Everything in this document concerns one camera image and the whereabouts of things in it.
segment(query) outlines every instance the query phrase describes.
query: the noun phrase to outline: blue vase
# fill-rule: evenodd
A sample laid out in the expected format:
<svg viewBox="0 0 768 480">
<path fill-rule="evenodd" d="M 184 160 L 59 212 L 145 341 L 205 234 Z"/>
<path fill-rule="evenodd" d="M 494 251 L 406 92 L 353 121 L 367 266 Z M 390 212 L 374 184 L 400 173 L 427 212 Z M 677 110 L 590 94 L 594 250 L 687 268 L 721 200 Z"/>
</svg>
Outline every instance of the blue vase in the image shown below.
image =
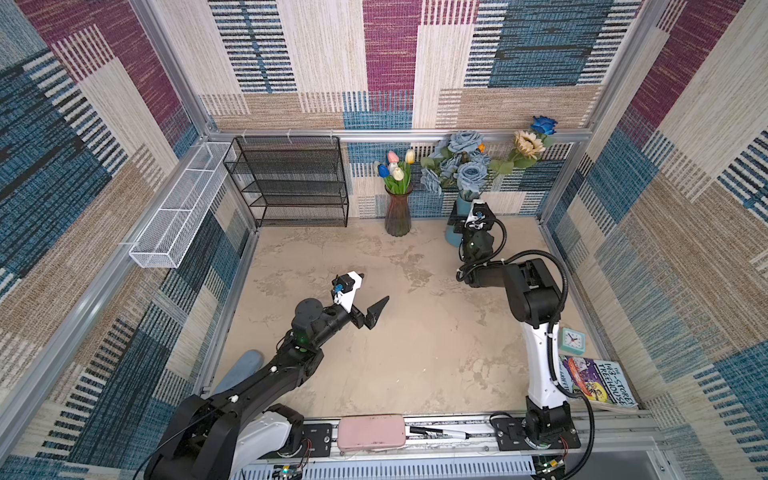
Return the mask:
<svg viewBox="0 0 768 480">
<path fill-rule="evenodd" d="M 461 197 L 457 197 L 456 214 L 459 218 L 457 221 L 463 222 L 466 220 L 471 208 L 472 202 L 468 202 L 467 200 L 463 200 Z M 453 233 L 453 225 L 448 225 L 445 228 L 445 241 L 458 248 L 458 246 L 462 243 L 462 235 L 460 233 Z"/>
</svg>

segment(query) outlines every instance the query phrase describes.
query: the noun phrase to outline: mounting plate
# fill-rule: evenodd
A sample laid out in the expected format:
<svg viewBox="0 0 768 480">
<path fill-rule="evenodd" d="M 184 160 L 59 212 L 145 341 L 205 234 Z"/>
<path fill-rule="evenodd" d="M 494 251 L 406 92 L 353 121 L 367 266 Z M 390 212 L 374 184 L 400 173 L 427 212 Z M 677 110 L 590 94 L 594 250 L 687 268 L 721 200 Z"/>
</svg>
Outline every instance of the mounting plate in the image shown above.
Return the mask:
<svg viewBox="0 0 768 480">
<path fill-rule="evenodd" d="M 312 442 L 311 458 L 329 457 L 331 455 L 331 440 L 333 437 L 333 425 L 330 423 L 304 424 L 303 436 Z M 263 458 L 302 458 L 306 452 L 306 442 L 302 442 L 299 451 L 290 457 L 281 457 L 277 452 L 269 452 L 260 457 Z"/>
<path fill-rule="evenodd" d="M 512 452 L 516 450 L 532 450 L 537 451 L 531 447 L 525 441 L 525 430 L 522 425 L 523 417 L 498 417 L 491 420 L 491 425 L 495 430 L 496 443 L 498 449 L 502 452 Z M 575 433 L 573 422 L 570 424 L 570 428 L 563 432 L 562 437 L 568 443 L 569 449 L 578 449 L 581 447 L 581 441 L 578 439 L 578 434 Z M 557 445 L 550 447 L 551 449 L 562 449 L 563 445 L 558 440 Z"/>
</svg>

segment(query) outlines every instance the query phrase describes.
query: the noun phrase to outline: beige floor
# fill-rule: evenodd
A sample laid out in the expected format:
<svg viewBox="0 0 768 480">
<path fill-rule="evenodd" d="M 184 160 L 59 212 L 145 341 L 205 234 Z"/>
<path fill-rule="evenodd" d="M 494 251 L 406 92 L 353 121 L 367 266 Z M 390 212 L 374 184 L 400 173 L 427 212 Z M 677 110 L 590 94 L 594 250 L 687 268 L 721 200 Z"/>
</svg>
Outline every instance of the beige floor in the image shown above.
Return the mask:
<svg viewBox="0 0 768 480">
<path fill-rule="evenodd" d="M 501 257 L 546 250 L 533 218 L 503 220 L 508 241 Z M 401 238 L 389 236 L 383 220 L 262 230 L 214 384 L 248 349 L 268 361 L 295 305 L 307 297 L 330 304 L 333 277 L 355 270 L 366 275 L 355 298 L 363 312 L 390 296 L 378 326 L 348 325 L 337 333 L 315 375 L 283 403 L 308 417 L 525 409 L 521 327 L 503 289 L 456 282 L 458 254 L 444 230 L 445 220 L 414 220 Z M 571 299 L 561 324 L 584 332 Z M 587 356 L 597 358 L 589 339 Z"/>
</svg>

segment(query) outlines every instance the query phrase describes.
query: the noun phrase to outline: blue rose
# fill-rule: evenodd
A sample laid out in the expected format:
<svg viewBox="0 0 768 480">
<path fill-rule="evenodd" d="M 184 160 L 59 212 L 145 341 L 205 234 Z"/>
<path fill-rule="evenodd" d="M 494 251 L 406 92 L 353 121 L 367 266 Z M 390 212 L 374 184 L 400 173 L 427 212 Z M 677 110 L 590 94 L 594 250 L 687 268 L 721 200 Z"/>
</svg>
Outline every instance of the blue rose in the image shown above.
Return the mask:
<svg viewBox="0 0 768 480">
<path fill-rule="evenodd" d="M 478 149 L 482 143 L 482 135 L 474 130 L 462 130 L 451 135 L 448 149 L 452 152 L 471 152 Z"/>
<path fill-rule="evenodd" d="M 459 190 L 469 190 L 478 193 L 485 185 L 488 176 L 488 168 L 479 162 L 467 162 L 458 168 L 453 174 Z"/>
<path fill-rule="evenodd" d="M 440 163 L 440 178 L 450 178 L 458 170 L 458 165 L 462 161 L 462 158 L 456 155 L 448 160 L 443 160 Z"/>
<path fill-rule="evenodd" d="M 476 161 L 479 164 L 483 164 L 486 167 L 491 163 L 491 156 L 482 153 L 480 150 L 475 150 L 469 154 L 470 161 Z"/>
<path fill-rule="evenodd" d="M 554 126 L 557 124 L 558 122 L 549 117 L 533 117 L 531 129 L 540 134 L 552 135 L 554 133 Z"/>
<path fill-rule="evenodd" d="M 435 146 L 435 151 L 433 151 L 431 154 L 429 154 L 429 156 L 431 158 L 436 158 L 438 160 L 440 160 L 442 158 L 445 158 L 445 157 L 442 156 L 442 152 L 441 152 L 441 150 L 443 148 L 445 148 L 445 147 L 448 147 L 448 139 L 447 138 L 443 138 L 442 140 L 440 140 L 437 143 L 437 146 Z"/>
<path fill-rule="evenodd" d="M 442 187 L 440 187 L 440 179 L 437 174 L 428 168 L 422 168 L 422 185 L 424 185 L 427 191 L 434 194 L 442 195 Z"/>
</svg>

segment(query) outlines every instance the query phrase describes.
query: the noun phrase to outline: teal clock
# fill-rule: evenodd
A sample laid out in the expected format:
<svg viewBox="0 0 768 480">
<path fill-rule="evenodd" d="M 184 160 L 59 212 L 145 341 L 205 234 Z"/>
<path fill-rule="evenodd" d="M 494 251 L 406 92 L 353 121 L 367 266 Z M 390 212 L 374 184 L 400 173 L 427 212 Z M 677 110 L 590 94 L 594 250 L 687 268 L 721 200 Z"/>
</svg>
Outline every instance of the teal clock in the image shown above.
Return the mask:
<svg viewBox="0 0 768 480">
<path fill-rule="evenodd" d="M 560 350 L 572 355 L 584 355 L 587 351 L 587 336 L 569 328 L 560 329 Z"/>
</svg>

